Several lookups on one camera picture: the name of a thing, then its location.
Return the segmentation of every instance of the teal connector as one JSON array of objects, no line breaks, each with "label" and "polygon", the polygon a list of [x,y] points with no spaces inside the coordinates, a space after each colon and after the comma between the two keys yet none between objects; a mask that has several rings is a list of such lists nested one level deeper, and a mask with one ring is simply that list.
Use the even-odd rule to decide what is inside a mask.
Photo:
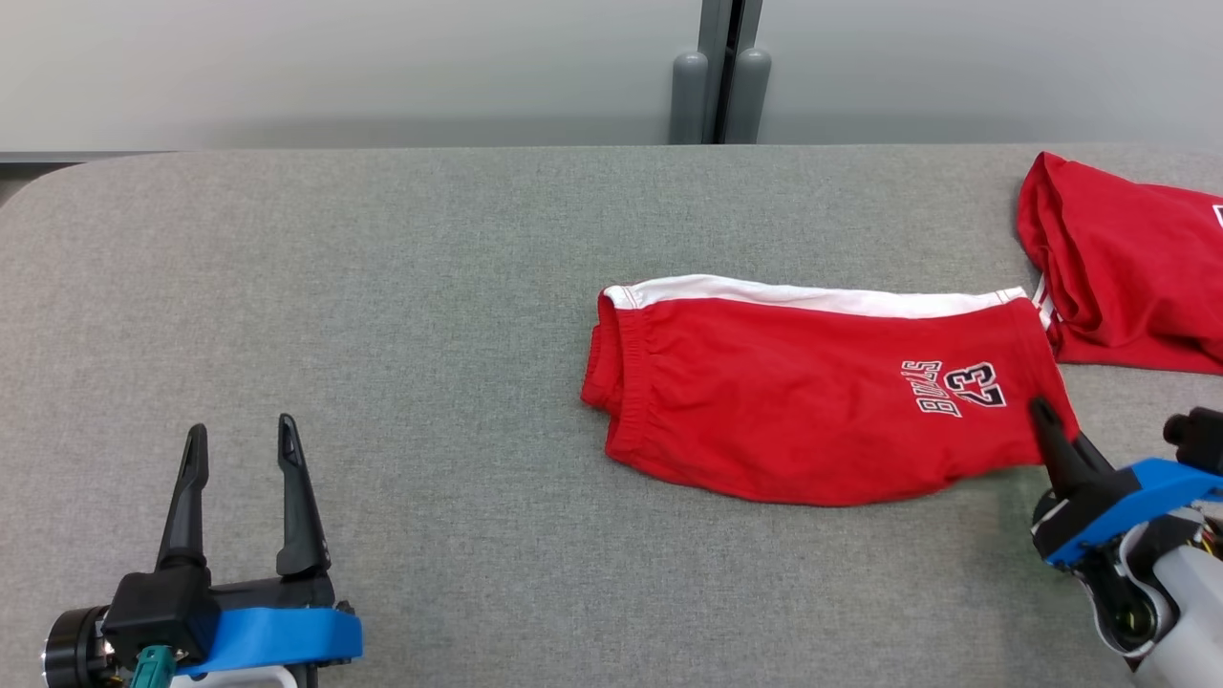
[{"label": "teal connector", "polygon": [[141,650],[130,688],[170,688],[174,679],[174,650],[165,645],[153,645]]}]

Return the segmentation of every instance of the folded red shorts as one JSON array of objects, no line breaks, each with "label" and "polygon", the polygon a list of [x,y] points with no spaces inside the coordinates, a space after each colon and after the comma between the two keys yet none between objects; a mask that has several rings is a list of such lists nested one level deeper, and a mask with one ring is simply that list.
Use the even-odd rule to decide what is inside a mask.
[{"label": "folded red shorts", "polygon": [[1042,396],[1079,434],[1040,312],[980,296],[773,286],[713,275],[609,286],[582,400],[607,453],[762,502],[849,506],[1041,463]]},{"label": "folded red shorts", "polygon": [[1018,224],[1059,362],[1223,374],[1223,196],[1041,153]]}]

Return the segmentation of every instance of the printed logo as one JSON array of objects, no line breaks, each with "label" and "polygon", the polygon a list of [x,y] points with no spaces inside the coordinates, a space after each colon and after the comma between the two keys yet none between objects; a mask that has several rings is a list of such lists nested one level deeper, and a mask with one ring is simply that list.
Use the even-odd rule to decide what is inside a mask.
[{"label": "printed logo", "polygon": [[939,374],[943,362],[904,362],[900,364],[900,376],[909,382],[917,408],[923,414],[947,414],[963,418],[956,401],[970,402],[980,407],[998,408],[1007,406],[1007,397],[998,385],[998,374],[993,364],[982,362],[966,369]]}]

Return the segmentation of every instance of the gray table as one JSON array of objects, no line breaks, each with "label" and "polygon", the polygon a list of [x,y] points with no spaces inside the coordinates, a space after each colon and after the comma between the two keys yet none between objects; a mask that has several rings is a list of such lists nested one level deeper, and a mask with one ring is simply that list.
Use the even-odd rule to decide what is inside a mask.
[{"label": "gray table", "polygon": [[[369,686],[1124,686],[1027,538],[1029,468],[852,510],[755,505],[602,456],[594,297],[711,271],[981,292],[1033,271],[1033,147],[168,154],[0,210],[0,670],[149,569],[188,426],[218,582],[272,573],[296,415]],[[1223,159],[1059,147],[1223,188]],[[1068,367],[1114,461],[1223,380]]]}]

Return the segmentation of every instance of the white wall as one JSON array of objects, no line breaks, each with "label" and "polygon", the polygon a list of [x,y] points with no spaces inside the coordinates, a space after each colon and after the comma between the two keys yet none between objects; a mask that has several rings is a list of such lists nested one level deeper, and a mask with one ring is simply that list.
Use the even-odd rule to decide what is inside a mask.
[{"label": "white wall", "polygon": [[764,0],[761,143],[1223,141],[1219,0]]},{"label": "white wall", "polygon": [[0,153],[662,143],[700,0],[4,0]]}]

